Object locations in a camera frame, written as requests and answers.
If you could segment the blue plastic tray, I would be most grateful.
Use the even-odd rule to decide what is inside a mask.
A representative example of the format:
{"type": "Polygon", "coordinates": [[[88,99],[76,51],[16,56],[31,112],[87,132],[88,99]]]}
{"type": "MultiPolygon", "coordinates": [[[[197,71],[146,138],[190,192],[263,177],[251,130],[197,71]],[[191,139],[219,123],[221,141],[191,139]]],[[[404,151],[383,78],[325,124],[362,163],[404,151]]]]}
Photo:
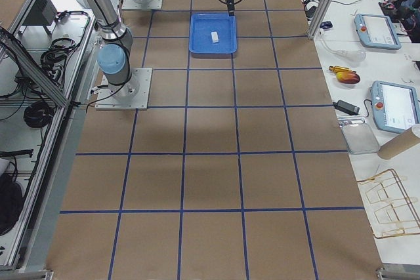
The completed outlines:
{"type": "Polygon", "coordinates": [[[236,17],[224,12],[194,13],[190,19],[189,51],[233,54],[237,51],[236,17]]]}

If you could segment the lower teach pendant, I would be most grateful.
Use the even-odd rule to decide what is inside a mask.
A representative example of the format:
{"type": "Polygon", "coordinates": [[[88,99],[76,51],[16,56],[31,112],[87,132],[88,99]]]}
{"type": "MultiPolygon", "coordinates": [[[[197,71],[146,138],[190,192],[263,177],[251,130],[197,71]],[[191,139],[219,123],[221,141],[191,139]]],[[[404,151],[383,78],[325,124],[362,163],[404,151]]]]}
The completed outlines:
{"type": "Polygon", "coordinates": [[[374,81],[370,92],[373,120],[379,130],[400,134],[419,123],[419,102],[414,87],[374,81]]]}

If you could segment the black power adapter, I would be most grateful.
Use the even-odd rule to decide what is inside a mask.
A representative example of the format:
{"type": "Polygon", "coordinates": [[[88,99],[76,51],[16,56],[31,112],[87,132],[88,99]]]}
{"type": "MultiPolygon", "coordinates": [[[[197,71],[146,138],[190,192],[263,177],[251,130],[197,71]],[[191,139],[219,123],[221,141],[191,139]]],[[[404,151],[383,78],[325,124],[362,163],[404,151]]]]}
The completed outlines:
{"type": "Polygon", "coordinates": [[[350,104],[343,100],[333,102],[333,106],[336,110],[348,115],[358,115],[360,111],[360,108],[358,106],[355,106],[354,104],[350,104]]]}

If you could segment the upper teach pendant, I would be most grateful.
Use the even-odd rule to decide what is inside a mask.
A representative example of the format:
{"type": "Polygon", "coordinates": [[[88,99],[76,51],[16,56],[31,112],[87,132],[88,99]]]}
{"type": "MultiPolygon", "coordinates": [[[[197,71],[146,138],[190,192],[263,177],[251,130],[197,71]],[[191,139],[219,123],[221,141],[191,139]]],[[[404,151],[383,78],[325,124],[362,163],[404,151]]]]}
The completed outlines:
{"type": "Polygon", "coordinates": [[[356,33],[361,44],[367,48],[399,50],[400,40],[391,19],[375,14],[357,14],[354,17],[356,33]]]}

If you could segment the red yellow mango toy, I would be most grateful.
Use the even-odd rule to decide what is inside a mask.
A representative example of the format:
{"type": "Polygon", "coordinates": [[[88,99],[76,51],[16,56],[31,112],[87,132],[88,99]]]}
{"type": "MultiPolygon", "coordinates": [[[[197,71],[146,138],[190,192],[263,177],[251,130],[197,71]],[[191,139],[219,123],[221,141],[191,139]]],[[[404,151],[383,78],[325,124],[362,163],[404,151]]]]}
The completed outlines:
{"type": "Polygon", "coordinates": [[[360,82],[360,76],[354,71],[340,71],[336,73],[338,82],[343,84],[357,84],[360,82]]]}

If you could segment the cardboard tube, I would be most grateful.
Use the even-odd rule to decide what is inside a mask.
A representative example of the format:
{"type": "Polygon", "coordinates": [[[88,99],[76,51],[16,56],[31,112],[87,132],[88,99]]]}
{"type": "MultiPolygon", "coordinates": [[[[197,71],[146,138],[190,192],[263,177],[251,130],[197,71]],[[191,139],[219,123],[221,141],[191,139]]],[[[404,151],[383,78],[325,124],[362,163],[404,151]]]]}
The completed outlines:
{"type": "Polygon", "coordinates": [[[416,124],[383,144],[377,154],[381,159],[389,160],[418,144],[419,124],[416,124]]]}

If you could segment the white block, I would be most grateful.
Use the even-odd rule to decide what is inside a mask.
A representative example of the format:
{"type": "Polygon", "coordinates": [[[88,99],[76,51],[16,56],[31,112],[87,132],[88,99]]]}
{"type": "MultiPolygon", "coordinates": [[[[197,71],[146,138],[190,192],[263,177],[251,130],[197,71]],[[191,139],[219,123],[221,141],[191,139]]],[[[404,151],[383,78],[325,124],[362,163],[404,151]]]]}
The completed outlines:
{"type": "Polygon", "coordinates": [[[216,31],[211,32],[211,40],[213,44],[216,44],[219,42],[219,35],[216,31]]]}

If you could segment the clear light bulb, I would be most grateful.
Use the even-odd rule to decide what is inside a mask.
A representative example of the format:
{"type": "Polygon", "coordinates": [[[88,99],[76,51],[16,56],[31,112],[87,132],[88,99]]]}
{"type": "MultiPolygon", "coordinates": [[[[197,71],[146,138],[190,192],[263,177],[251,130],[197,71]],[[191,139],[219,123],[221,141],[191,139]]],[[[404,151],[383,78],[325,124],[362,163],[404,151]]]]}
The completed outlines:
{"type": "Polygon", "coordinates": [[[364,50],[336,50],[334,53],[352,63],[360,63],[366,59],[364,50]]]}

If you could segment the teach pendant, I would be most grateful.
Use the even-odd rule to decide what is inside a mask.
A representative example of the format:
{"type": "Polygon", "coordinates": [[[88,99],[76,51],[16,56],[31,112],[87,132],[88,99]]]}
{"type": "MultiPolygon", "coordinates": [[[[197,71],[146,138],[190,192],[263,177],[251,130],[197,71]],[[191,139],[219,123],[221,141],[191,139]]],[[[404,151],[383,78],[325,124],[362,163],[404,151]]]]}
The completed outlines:
{"type": "Polygon", "coordinates": [[[379,130],[400,134],[419,123],[419,102],[414,87],[374,81],[370,92],[373,120],[379,130]]]}
{"type": "Polygon", "coordinates": [[[361,44],[367,48],[399,50],[400,40],[391,19],[375,14],[357,14],[354,17],[356,33],[361,44]]]}

